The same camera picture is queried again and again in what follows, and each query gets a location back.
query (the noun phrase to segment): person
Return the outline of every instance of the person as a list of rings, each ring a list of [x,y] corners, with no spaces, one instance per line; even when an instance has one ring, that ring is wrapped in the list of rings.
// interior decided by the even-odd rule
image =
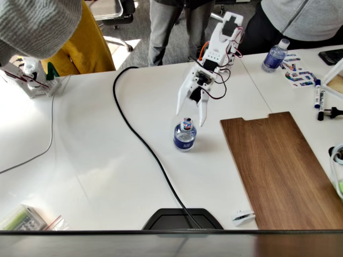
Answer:
[[[115,69],[84,0],[2,0],[0,66],[14,55],[43,60],[45,70],[52,62],[61,76]]]
[[[214,0],[150,0],[149,66],[162,65],[170,32],[185,7],[189,56],[199,57]]]
[[[46,73],[49,62],[60,76],[115,71],[111,52],[85,1],[81,20],[70,39],[52,57],[41,60]]]
[[[248,22],[243,55],[269,52],[286,38],[289,50],[343,44],[342,0],[262,0]]]
[[[54,55],[74,33],[81,14],[82,0],[1,0],[0,66],[14,55]]]

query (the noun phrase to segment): smartphone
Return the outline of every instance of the smartphone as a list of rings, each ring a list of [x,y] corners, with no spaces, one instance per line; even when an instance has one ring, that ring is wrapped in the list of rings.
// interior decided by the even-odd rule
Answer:
[[[327,65],[336,65],[343,58],[343,49],[320,52],[318,54]]]

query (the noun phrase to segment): plastic water bottle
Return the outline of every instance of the plastic water bottle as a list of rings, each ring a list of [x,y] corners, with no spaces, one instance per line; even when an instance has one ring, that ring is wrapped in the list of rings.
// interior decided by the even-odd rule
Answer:
[[[262,70],[268,73],[274,72],[287,56],[288,46],[289,41],[287,39],[282,39],[279,44],[273,46],[262,63]]]
[[[190,118],[184,118],[174,129],[174,145],[177,150],[187,152],[194,146],[197,130]]]

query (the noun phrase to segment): robotic arm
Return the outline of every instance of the robotic arm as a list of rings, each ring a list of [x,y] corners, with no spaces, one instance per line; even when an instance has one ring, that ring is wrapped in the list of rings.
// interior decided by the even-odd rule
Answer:
[[[31,57],[24,58],[24,71],[12,63],[0,67],[0,75],[7,83],[19,86],[29,98],[46,94],[52,96],[59,83],[54,79],[54,67],[48,66],[49,73],[46,75],[39,60]]]
[[[200,127],[204,124],[207,115],[207,102],[211,97],[209,94],[211,87],[219,73],[224,72],[225,69],[230,70],[233,64],[233,55],[237,52],[243,33],[242,21],[243,16],[226,12],[223,22],[217,24],[208,49],[199,62],[201,66],[197,63],[194,64],[178,92],[177,115],[187,97],[197,102]]]

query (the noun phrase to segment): brown wooden board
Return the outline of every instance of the brown wooden board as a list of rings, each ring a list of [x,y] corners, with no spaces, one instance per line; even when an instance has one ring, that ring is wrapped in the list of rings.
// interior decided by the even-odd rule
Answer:
[[[259,229],[343,229],[343,203],[289,112],[220,123]]]

